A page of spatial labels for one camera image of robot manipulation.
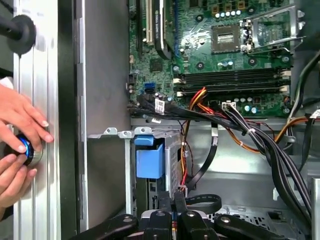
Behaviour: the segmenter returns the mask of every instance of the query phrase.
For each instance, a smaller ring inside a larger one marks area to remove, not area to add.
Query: motherboard
[[[131,104],[154,95],[187,107],[233,104],[249,118],[287,117],[292,55],[289,0],[130,0]]]

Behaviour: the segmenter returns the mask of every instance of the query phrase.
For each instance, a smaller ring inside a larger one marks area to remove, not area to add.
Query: sata port
[[[154,88],[146,88],[146,89],[144,89],[144,92],[146,94],[154,94],[155,93],[155,89]]]
[[[154,89],[156,87],[156,84],[154,82],[146,82],[144,84],[145,89]]]

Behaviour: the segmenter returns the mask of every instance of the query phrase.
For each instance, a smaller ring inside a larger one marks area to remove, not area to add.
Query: cable tie
[[[255,132],[256,132],[256,130],[254,128],[250,128],[246,133],[247,134],[250,134],[250,133],[254,134]]]

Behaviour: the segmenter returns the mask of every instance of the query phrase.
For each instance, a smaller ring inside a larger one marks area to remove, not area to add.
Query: black clamp
[[[36,42],[37,30],[27,15],[17,15],[12,20],[0,16],[0,35],[7,37],[12,52],[19,56],[31,50]]]

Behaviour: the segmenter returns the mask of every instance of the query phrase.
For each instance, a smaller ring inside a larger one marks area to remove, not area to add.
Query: blue sata port
[[[144,84],[144,88],[145,89],[154,89],[156,87],[156,83],[155,82],[146,82]]]

